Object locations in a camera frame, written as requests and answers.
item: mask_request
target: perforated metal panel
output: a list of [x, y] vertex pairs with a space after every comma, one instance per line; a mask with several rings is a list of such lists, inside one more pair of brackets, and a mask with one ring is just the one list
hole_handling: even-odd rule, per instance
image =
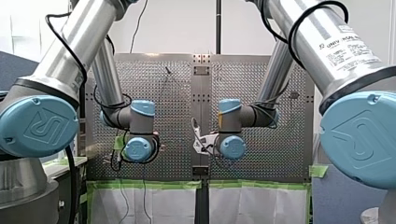
[[[213, 130], [218, 129], [218, 102], [239, 98], [248, 105], [257, 100], [268, 57], [220, 56], [212, 58]], [[298, 92], [292, 99], [290, 94]], [[219, 168], [211, 161], [212, 179], [260, 179], [306, 182], [312, 148], [313, 85], [305, 72], [296, 66], [290, 84], [281, 96], [280, 120], [276, 130], [246, 128], [243, 138], [247, 155], [231, 168]]]
[[[203, 134], [207, 134], [218, 129], [219, 100], [240, 98], [244, 104], [254, 102], [269, 57], [210, 55], [205, 66], [209, 67], [211, 78], [197, 78], [198, 75], [193, 73], [193, 67], [198, 63], [193, 55], [122, 54], [116, 59], [123, 91], [133, 99], [148, 99], [156, 103], [154, 126], [160, 133], [164, 148], [159, 157], [147, 165], [147, 179], [191, 180], [193, 165], [210, 165], [210, 177], [213, 179], [309, 181], [314, 88], [303, 70], [294, 70], [289, 87], [281, 98], [278, 129], [245, 129], [246, 157], [224, 170], [213, 161], [208, 164], [192, 151], [191, 117], [196, 116], [202, 124]], [[142, 165], [124, 163], [119, 174], [111, 170], [109, 157], [116, 131], [100, 122], [100, 109], [90, 95], [92, 91], [93, 85], [88, 85], [88, 178], [141, 179]], [[292, 92], [298, 93], [299, 97], [291, 99]], [[209, 122], [210, 130], [205, 128], [205, 122]]]
[[[190, 55], [119, 55], [117, 68], [124, 93], [133, 99], [156, 104], [154, 130], [163, 145], [157, 159], [146, 165], [146, 178], [155, 180], [191, 179], [191, 62]], [[99, 120], [100, 108], [94, 107], [92, 155], [89, 179], [143, 176], [143, 165], [123, 163], [119, 174], [109, 161], [116, 131]]]

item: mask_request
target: white wall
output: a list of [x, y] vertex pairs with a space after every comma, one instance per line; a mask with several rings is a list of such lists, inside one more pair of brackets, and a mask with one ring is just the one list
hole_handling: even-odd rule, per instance
[[[41, 61], [55, 35], [44, 18], [47, 14], [68, 11], [68, 0], [0, 0], [0, 50]], [[60, 29], [66, 19], [53, 19]]]

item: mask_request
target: green tape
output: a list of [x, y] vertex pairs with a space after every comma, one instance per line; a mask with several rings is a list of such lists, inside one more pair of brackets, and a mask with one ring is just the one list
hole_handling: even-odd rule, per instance
[[124, 148], [123, 136], [116, 136], [114, 140], [114, 150], [121, 151]]
[[90, 189], [120, 189], [122, 183], [123, 189], [143, 189], [146, 184], [146, 189], [200, 189], [201, 181], [174, 181], [174, 182], [159, 182], [159, 181], [145, 181], [142, 180], [109, 180], [109, 181], [89, 181], [87, 185]]
[[239, 180], [210, 180], [209, 187], [212, 189], [237, 189], [242, 188]]
[[329, 169], [327, 165], [312, 165], [309, 167], [309, 175], [311, 177], [323, 178], [326, 175], [327, 169]]
[[236, 189], [242, 187], [261, 188], [261, 189], [308, 189], [310, 184], [285, 184], [270, 181], [254, 180], [211, 180], [209, 187], [212, 189]]
[[85, 203], [85, 202], [87, 202], [87, 197], [88, 197], [88, 194], [87, 194], [87, 193], [85, 193], [85, 194], [83, 194], [83, 195], [80, 195], [80, 196], [79, 196], [79, 203]]

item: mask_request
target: end effector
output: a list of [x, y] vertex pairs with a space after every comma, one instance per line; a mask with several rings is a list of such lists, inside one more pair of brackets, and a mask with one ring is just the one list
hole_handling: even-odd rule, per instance
[[125, 120], [126, 127], [129, 129], [130, 138], [125, 143], [121, 156], [130, 162], [146, 162], [152, 155], [158, 152], [160, 147], [160, 139], [154, 135], [154, 116], [155, 104], [146, 100], [134, 100], [131, 106], [124, 107], [123, 109], [113, 111], [110, 116], [106, 115], [106, 111], [102, 111], [100, 119], [106, 126], [115, 127], [114, 120]]
[[239, 99], [219, 102], [219, 152], [229, 160], [239, 160], [246, 154], [246, 143], [241, 138], [242, 128], [275, 128], [279, 115], [276, 109], [261, 105], [242, 105]]

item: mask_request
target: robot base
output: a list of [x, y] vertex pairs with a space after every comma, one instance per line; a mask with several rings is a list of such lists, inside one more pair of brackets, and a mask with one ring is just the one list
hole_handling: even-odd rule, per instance
[[58, 210], [58, 183], [51, 181], [41, 194], [0, 204], [0, 218], [2, 224], [56, 224], [59, 218]]

